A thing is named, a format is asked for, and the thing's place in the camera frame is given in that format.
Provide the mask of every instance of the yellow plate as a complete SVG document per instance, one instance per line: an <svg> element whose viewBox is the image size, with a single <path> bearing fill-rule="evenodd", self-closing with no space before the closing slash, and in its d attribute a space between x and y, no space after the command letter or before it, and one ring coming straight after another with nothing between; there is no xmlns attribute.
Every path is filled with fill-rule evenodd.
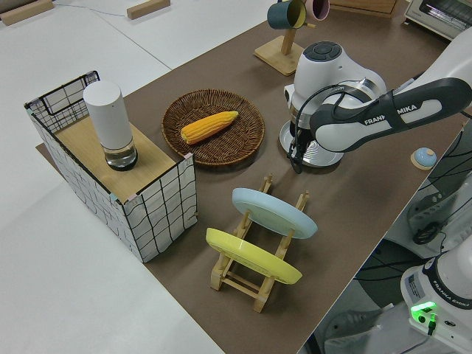
<svg viewBox="0 0 472 354"><path fill-rule="evenodd" d="M206 241L218 252L278 282L295 284L302 277L302 273L284 260L226 232L206 229Z"/></svg>

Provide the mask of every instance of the metal base plate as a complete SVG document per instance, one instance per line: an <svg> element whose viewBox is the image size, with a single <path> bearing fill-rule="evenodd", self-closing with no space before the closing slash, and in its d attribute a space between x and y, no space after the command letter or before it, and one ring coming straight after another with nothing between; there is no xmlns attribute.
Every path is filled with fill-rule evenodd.
<svg viewBox="0 0 472 354"><path fill-rule="evenodd" d="M293 140L293 137L290 134L290 121L286 122L282 126L279 134L279 140L283 150L288 152L290 144ZM325 150L318 144L318 142L313 140L308 146L305 155L303 156L303 164L309 167L327 167L341 160L343 155L343 153L334 153L332 151Z"/></svg>

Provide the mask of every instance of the white table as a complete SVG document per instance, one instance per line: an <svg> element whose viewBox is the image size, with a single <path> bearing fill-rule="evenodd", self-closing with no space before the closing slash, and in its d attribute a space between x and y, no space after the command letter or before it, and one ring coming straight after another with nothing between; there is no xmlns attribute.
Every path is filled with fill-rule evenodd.
<svg viewBox="0 0 472 354"><path fill-rule="evenodd" d="M221 353L36 151L23 108L90 70L129 94L264 21L273 1L175 0L134 21L84 8L140 2L57 1L0 23L0 353Z"/></svg>

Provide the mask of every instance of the toaster oven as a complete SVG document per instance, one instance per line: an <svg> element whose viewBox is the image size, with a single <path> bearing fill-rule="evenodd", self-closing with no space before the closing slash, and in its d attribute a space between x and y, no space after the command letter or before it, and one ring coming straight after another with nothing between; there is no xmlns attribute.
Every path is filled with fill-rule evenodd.
<svg viewBox="0 0 472 354"><path fill-rule="evenodd" d="M411 0L405 17L452 40L472 25L472 0Z"/></svg>

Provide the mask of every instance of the teal mug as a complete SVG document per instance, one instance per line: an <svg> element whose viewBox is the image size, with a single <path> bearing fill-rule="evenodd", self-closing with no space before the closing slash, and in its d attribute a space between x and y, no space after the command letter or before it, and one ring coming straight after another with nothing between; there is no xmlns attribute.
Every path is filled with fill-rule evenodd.
<svg viewBox="0 0 472 354"><path fill-rule="evenodd" d="M307 10L302 0L278 0L269 7L267 22L276 30L300 28L307 18Z"/></svg>

